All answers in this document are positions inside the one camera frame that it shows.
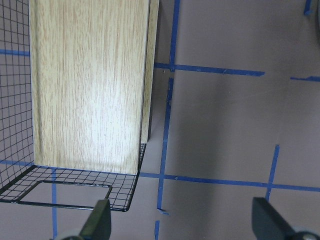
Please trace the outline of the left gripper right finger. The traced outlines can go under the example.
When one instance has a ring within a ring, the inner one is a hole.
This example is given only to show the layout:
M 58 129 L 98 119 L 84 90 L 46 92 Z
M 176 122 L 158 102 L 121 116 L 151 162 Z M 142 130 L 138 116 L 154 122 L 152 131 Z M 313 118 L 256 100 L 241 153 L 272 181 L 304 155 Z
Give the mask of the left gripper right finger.
M 318 240 L 319 234 L 294 230 L 277 210 L 263 197 L 254 197 L 251 227 L 258 240 Z

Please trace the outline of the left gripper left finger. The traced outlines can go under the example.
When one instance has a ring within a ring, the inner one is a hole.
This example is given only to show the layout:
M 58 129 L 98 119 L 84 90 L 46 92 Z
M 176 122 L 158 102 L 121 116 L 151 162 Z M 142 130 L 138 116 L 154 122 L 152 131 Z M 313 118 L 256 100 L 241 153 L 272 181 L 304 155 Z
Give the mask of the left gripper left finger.
M 112 233 L 109 199 L 99 200 L 80 230 L 59 235 L 60 240 L 109 240 Z

